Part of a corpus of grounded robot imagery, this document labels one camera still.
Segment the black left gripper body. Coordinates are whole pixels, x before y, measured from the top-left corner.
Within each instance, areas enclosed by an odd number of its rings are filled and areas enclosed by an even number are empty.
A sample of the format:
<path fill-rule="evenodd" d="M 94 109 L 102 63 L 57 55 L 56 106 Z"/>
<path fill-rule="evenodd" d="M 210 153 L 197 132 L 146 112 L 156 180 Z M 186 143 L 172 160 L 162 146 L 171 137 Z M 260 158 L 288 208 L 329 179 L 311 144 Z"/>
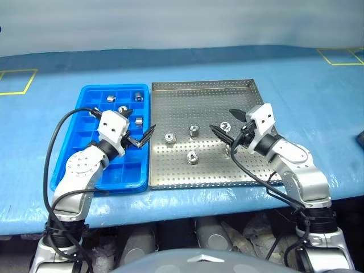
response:
<path fill-rule="evenodd" d="M 122 148 L 129 148 L 130 146 L 133 146 L 133 140 L 130 130 L 127 130 L 125 135 L 122 137 L 121 146 Z"/>

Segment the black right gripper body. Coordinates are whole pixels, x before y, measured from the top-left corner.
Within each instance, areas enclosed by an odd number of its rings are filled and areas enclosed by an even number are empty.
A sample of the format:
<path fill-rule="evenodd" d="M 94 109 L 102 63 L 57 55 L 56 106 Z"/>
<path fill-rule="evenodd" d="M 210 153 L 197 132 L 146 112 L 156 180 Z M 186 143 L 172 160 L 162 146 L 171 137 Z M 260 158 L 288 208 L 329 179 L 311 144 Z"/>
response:
<path fill-rule="evenodd" d="M 253 141 L 255 138 L 254 130 L 256 128 L 255 121 L 250 121 L 244 124 L 240 129 L 240 133 L 233 142 L 233 148 L 237 148 L 238 146 L 243 146 L 244 148 L 255 148 L 257 143 L 254 144 Z"/>

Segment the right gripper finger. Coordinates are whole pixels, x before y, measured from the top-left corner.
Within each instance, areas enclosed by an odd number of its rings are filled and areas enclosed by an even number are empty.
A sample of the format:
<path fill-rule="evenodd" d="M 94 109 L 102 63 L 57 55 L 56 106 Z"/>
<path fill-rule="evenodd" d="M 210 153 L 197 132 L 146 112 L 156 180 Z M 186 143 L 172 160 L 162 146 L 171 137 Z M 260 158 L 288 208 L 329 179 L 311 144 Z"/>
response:
<path fill-rule="evenodd" d="M 229 136 L 223 129 L 221 129 L 220 127 L 216 126 L 216 125 L 209 125 L 211 131 L 213 132 L 213 134 L 222 142 L 224 142 L 225 144 L 228 145 L 232 145 L 234 143 L 234 139 Z"/>
<path fill-rule="evenodd" d="M 240 109 L 230 109 L 229 112 L 233 115 L 237 120 L 246 123 L 246 112 Z"/>

